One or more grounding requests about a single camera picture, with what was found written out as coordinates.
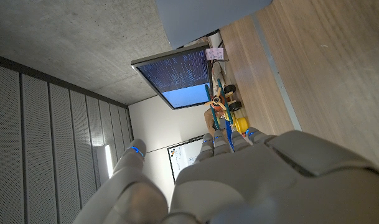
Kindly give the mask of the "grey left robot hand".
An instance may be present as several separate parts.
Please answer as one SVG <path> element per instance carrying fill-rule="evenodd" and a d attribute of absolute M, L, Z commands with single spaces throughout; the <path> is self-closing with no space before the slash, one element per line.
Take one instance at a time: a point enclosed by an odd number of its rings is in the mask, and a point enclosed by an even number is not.
<path fill-rule="evenodd" d="M 206 134 L 172 198 L 143 174 L 131 142 L 76 223 L 379 223 L 379 168 L 302 131 Z"/>

